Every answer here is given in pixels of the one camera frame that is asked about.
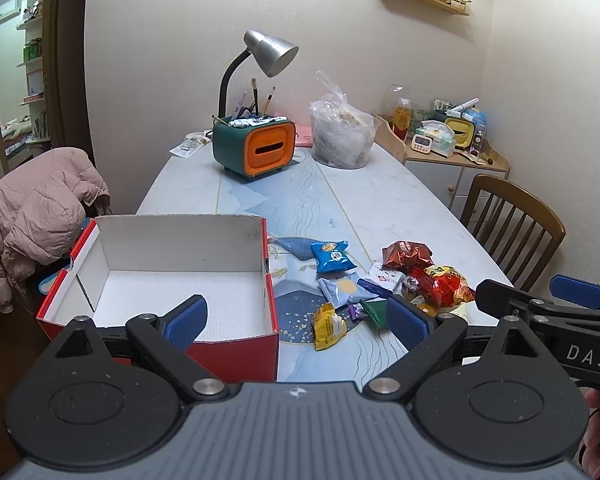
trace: blue gripper pad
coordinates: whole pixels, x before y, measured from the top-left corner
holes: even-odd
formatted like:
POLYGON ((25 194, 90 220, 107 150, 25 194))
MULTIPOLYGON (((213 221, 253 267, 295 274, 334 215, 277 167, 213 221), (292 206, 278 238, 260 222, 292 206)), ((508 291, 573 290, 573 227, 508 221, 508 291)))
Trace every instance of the blue gripper pad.
POLYGON ((436 328, 433 317, 395 294, 386 302, 386 325, 407 350, 413 349, 436 328))
POLYGON ((587 308, 600 308, 600 286, 556 274, 549 282, 552 296, 587 308))
POLYGON ((191 296, 160 318, 162 335, 178 350, 185 351, 206 326, 206 301, 191 296))

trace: blue snack bag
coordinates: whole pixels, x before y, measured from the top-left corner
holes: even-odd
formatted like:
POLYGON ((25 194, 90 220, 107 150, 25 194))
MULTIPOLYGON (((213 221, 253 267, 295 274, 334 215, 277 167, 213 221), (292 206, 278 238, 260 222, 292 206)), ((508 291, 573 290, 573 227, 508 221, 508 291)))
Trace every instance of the blue snack bag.
POLYGON ((311 250, 314 252, 315 259, 318 262, 315 272, 343 272, 344 270, 355 269, 356 265, 349 260, 344 249, 349 242, 316 242, 311 244, 311 250))

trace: pen holder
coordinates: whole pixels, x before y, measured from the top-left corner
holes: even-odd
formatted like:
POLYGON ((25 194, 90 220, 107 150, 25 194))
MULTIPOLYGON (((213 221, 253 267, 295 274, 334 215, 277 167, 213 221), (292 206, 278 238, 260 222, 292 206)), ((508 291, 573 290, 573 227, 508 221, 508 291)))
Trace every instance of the pen holder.
POLYGON ((254 177, 282 168, 294 156, 296 125, 291 121, 233 128, 220 122, 213 129, 214 158, 226 170, 254 177))

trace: green packet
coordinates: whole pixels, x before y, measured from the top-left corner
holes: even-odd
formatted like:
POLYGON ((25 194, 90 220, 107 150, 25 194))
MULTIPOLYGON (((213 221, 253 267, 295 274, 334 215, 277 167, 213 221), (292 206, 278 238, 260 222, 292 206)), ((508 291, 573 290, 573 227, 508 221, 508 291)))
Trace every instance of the green packet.
POLYGON ((360 301, 376 328, 386 328, 386 300, 360 301))

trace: red snack bag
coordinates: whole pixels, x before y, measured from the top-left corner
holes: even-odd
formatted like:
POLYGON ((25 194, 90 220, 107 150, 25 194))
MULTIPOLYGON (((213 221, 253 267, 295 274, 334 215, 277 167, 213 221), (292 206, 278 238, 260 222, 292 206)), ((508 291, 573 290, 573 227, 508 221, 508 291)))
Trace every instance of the red snack bag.
POLYGON ((411 267, 429 267, 431 251, 425 244, 396 242, 382 249, 382 264, 389 269, 408 272, 411 267))
POLYGON ((453 310, 461 303, 474 300, 474 292, 469 288, 466 279, 453 267, 414 267, 410 275, 418 280, 420 294, 439 313, 443 312, 442 308, 453 310))

